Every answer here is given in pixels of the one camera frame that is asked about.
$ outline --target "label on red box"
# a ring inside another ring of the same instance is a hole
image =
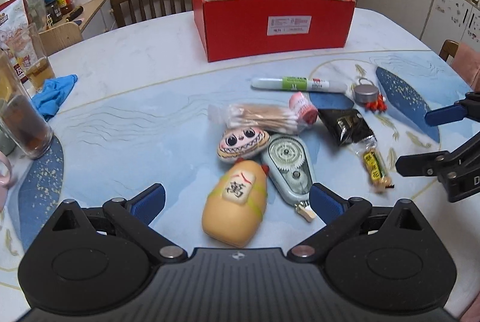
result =
[[[267,36],[307,34],[311,16],[268,17]]]

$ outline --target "toothy mouth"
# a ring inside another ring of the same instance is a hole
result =
[[[227,154],[238,154],[238,153],[247,152],[255,148],[255,146],[263,140],[263,138],[265,138],[265,133],[260,132],[255,139],[253,139],[251,142],[247,144],[241,145],[240,147],[221,148],[220,151]]]

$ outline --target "green label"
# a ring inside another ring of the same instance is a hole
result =
[[[282,78],[283,90],[307,90],[307,78],[299,77],[283,77]]]

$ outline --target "silver round tin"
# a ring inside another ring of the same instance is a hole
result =
[[[355,101],[360,102],[361,104],[375,102],[378,100],[378,94],[379,90],[375,85],[362,84],[353,88]]]

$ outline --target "dining table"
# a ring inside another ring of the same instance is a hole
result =
[[[377,194],[355,149],[338,147],[318,120],[299,135],[315,179],[344,198],[374,206],[412,199],[436,231],[457,267],[445,308],[459,317],[480,291],[480,195],[449,203],[432,177],[404,178],[401,155],[448,150],[480,131],[471,120],[430,127],[425,112],[453,104],[468,85],[419,39],[385,16],[355,9],[343,48],[256,55],[208,63],[193,12],[143,21],[82,41],[49,56],[57,77],[78,82],[49,121],[55,138],[47,154],[29,160],[19,148],[9,159],[15,183],[0,212],[0,322],[17,320],[28,303],[17,279],[22,256],[64,199],[101,207],[154,183],[166,204],[150,227],[184,248],[228,247],[202,231],[206,197],[229,169],[217,147],[225,125],[211,107],[264,103],[288,106],[292,92],[253,90],[254,77],[298,76],[347,84],[342,106],[354,106],[352,85],[376,83],[387,111],[362,113],[378,142],[394,188]],[[317,108],[336,108],[328,96],[310,93]],[[265,217],[248,248],[291,247],[320,230],[308,223],[268,182]]]

